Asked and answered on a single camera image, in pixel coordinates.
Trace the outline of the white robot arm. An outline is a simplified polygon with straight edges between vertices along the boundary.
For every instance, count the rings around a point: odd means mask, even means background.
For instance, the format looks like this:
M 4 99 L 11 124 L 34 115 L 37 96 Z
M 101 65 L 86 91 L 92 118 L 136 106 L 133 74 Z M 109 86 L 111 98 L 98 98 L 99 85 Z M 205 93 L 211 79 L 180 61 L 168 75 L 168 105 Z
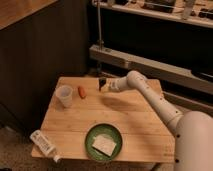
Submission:
M 213 171 L 213 117 L 201 111 L 181 112 L 148 84 L 145 75 L 135 70 L 124 77 L 100 79 L 99 90 L 137 90 L 146 99 L 175 138 L 174 171 Z

